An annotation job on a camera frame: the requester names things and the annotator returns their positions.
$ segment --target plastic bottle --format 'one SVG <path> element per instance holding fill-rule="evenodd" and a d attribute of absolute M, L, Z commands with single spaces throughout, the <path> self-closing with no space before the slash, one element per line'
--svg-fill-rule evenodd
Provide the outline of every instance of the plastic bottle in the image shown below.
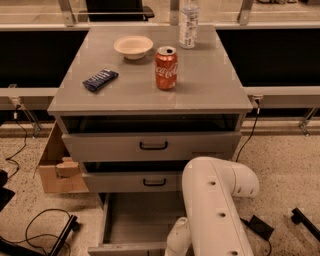
<path fill-rule="evenodd" d="M 199 5 L 197 0 L 185 0 L 181 9 L 179 44 L 183 48 L 191 49 L 196 46 Z"/>

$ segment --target gray cabinet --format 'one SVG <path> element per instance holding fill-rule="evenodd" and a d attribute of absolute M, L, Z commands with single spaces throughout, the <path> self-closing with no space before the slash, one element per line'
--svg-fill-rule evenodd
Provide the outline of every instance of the gray cabinet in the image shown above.
<path fill-rule="evenodd" d="M 147 36 L 154 48 L 143 59 L 124 59 L 113 43 L 126 35 Z M 154 55 L 163 45 L 178 54 L 170 91 L 155 85 Z M 120 75 L 88 92 L 82 81 L 103 68 Z M 107 193 L 100 246 L 90 254 L 163 255 L 184 215 L 184 166 L 203 155 L 230 159 L 251 109 L 213 26 L 200 26 L 191 50 L 178 46 L 178 27 L 92 27 L 48 109 L 89 191 Z"/>

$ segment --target bowl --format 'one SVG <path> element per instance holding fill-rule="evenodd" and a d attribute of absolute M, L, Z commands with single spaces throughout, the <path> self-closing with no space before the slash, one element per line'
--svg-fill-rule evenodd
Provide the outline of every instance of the bowl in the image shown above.
<path fill-rule="evenodd" d="M 129 60 L 143 58 L 152 47 L 153 42 L 144 36 L 125 36 L 114 43 L 114 49 Z"/>

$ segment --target open drawer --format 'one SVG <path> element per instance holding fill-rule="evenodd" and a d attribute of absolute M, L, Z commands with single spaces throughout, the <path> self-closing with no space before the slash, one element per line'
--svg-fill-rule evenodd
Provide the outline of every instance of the open drawer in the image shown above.
<path fill-rule="evenodd" d="M 91 256 L 163 256 L 178 218 L 186 216 L 181 192 L 107 194 L 99 245 Z M 193 255 L 189 249 L 188 256 Z"/>

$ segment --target coca-cola can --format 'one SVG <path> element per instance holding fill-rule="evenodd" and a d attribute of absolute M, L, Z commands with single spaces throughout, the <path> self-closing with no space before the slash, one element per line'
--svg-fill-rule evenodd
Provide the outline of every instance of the coca-cola can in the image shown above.
<path fill-rule="evenodd" d="M 171 46 L 159 47 L 155 56 L 156 85 L 169 90 L 176 85 L 178 70 L 177 50 Z"/>

